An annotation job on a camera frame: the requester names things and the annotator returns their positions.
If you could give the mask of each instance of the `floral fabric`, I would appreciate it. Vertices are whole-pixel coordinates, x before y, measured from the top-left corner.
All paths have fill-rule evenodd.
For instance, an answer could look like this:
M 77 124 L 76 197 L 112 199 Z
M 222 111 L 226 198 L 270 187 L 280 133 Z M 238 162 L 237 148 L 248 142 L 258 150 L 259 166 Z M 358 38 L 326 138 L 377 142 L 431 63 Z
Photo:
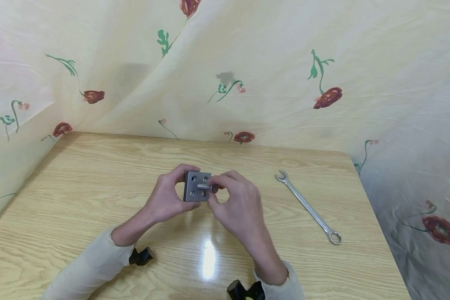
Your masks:
M 450 0 L 0 1 L 0 211 L 71 130 L 345 152 L 450 299 Z

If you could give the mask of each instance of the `table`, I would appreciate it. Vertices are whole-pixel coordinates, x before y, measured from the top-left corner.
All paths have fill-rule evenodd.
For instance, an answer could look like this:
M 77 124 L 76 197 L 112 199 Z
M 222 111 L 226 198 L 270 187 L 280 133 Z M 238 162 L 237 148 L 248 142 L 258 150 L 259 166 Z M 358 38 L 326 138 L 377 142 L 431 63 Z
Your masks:
M 0 215 L 0 299 L 38 299 L 101 231 L 144 205 L 159 174 L 180 163 L 212 174 L 237 170 L 258 186 L 278 253 L 294 265 L 307 299 L 410 299 L 347 155 L 79 132 L 56 144 Z M 276 181 L 279 169 L 341 233 L 341 245 L 330 244 Z M 152 262 L 125 268 L 91 299 L 225 300 L 233 280 L 253 283 L 253 262 L 206 203 L 153 227 L 137 249 L 146 246 Z

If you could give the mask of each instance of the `sleeve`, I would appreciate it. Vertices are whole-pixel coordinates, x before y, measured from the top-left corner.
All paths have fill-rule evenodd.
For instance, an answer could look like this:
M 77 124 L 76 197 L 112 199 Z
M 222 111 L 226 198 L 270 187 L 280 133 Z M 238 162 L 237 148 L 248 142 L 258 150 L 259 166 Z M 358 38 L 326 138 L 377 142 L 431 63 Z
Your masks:
M 305 295 L 300 287 L 297 273 L 295 273 L 295 270 L 290 263 L 284 261 L 284 264 L 288 269 L 288 278 L 282 285 L 268 285 L 257 276 L 255 270 L 253 271 L 255 280 L 262 282 L 265 300 L 304 300 Z
M 112 280 L 124 266 L 135 245 L 116 246 L 110 227 L 99 235 L 73 262 L 60 271 L 41 300 L 86 300 L 102 284 Z

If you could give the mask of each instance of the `wood grain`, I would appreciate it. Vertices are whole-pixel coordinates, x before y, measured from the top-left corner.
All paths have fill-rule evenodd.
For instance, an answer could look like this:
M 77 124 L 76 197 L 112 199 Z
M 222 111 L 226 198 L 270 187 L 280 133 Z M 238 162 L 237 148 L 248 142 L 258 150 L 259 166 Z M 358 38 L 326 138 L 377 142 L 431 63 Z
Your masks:
M 410 299 L 350 158 L 310 151 L 93 133 L 64 136 L 0 216 L 0 300 L 38 299 L 101 231 L 140 209 L 159 174 L 180 163 L 237 170 L 260 192 L 282 257 L 307 299 Z M 333 246 L 287 187 L 286 170 L 322 218 L 343 236 Z M 181 196 L 183 184 L 177 186 Z M 219 192 L 219 199 L 226 199 Z M 206 203 L 158 224 L 139 241 L 156 258 L 125 268 L 91 299 L 228 299 L 253 283 L 253 263 Z

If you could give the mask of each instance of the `silver wrench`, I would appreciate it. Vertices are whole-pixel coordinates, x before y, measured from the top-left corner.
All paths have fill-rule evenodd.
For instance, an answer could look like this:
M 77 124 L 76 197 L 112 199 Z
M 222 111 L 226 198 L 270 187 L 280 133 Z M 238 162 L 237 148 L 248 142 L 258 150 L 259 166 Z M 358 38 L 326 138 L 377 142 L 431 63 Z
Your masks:
M 310 212 L 312 217 L 317 221 L 317 223 L 320 225 L 320 227 L 322 227 L 323 231 L 325 231 L 330 243 L 332 243 L 333 245 L 340 245 L 342 243 L 342 236 L 339 233 L 337 233 L 335 230 L 330 228 L 329 225 L 327 225 L 325 223 L 325 221 L 323 221 L 323 219 L 320 218 L 320 216 L 313 209 L 313 207 L 310 204 L 308 204 L 307 200 L 305 200 L 305 198 L 301 195 L 301 193 L 290 182 L 286 171 L 279 170 L 279 172 L 282 174 L 282 176 L 275 175 L 275 178 L 279 182 L 284 183 L 292 191 L 292 193 L 295 195 L 295 197 L 297 197 L 298 201 L 300 201 L 300 203 L 302 203 L 303 207 L 308 212 Z

